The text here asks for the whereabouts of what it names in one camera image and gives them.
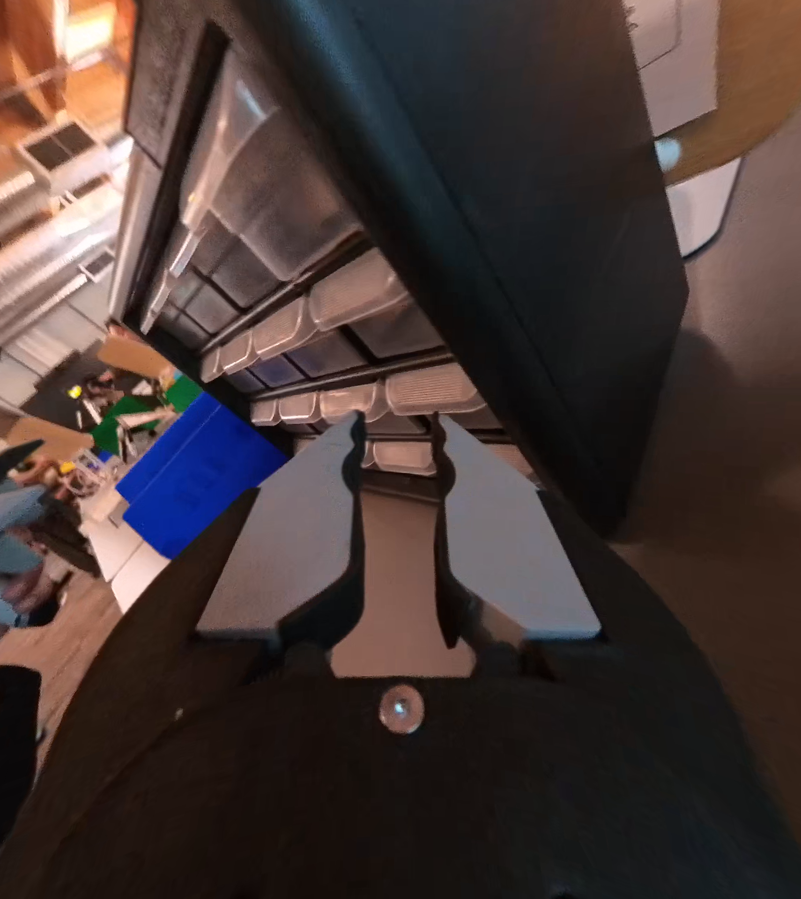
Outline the grid of clear drawers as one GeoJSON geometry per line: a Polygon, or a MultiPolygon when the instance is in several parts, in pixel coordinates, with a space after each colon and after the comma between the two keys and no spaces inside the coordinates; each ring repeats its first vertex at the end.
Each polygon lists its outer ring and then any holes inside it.
{"type": "Polygon", "coordinates": [[[441,415],[539,482],[290,114],[233,51],[152,271],[141,330],[184,344],[204,387],[241,395],[271,442],[298,452],[358,413],[365,468],[433,478],[441,415]]]}

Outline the white ceiling vent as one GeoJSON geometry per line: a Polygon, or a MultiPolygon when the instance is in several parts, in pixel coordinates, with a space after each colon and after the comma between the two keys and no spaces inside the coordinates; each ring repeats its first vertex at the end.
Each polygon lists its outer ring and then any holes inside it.
{"type": "Polygon", "coordinates": [[[24,163],[43,177],[60,168],[104,149],[104,145],[78,120],[53,123],[15,144],[24,163]]]}

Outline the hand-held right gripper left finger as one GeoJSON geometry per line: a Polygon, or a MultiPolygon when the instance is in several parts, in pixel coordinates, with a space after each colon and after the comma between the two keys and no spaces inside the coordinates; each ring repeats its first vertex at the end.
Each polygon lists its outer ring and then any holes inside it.
{"type": "Polygon", "coordinates": [[[331,651],[364,604],[363,414],[351,412],[260,486],[196,626],[273,654],[331,651]]]}

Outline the blue plastic bin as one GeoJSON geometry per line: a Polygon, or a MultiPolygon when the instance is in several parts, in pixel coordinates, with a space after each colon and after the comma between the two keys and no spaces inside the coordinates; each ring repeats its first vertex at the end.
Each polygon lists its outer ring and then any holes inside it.
{"type": "Polygon", "coordinates": [[[174,559],[288,459],[203,393],[116,486],[127,503],[124,521],[160,556],[174,559]]]}

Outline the black drawer cabinet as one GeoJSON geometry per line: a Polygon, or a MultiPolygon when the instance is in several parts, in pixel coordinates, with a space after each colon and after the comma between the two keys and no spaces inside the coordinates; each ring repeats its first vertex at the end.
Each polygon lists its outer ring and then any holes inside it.
{"type": "Polygon", "coordinates": [[[228,51],[292,117],[539,483],[624,520],[687,280],[621,2],[138,2],[110,315],[143,332],[228,51]]]}

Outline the cardboard box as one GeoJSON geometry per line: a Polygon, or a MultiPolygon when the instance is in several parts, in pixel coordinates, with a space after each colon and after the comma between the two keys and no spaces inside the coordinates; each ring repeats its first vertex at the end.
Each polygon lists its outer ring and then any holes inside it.
{"type": "Polygon", "coordinates": [[[33,416],[18,418],[4,438],[10,446],[36,440],[43,441],[38,451],[57,462],[74,459],[83,451],[92,450],[94,441],[89,433],[79,433],[50,421],[33,416]]]}
{"type": "Polygon", "coordinates": [[[110,333],[96,352],[96,359],[109,368],[137,375],[146,380],[168,382],[175,367],[144,342],[110,333]]]}

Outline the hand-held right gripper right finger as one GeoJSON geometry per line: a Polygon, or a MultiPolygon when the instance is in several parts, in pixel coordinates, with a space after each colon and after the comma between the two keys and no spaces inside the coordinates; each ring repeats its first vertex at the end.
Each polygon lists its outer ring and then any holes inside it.
{"type": "Polygon", "coordinates": [[[446,415],[435,421],[432,449],[436,603],[445,643],[482,650],[600,635],[538,487],[446,415]]]}

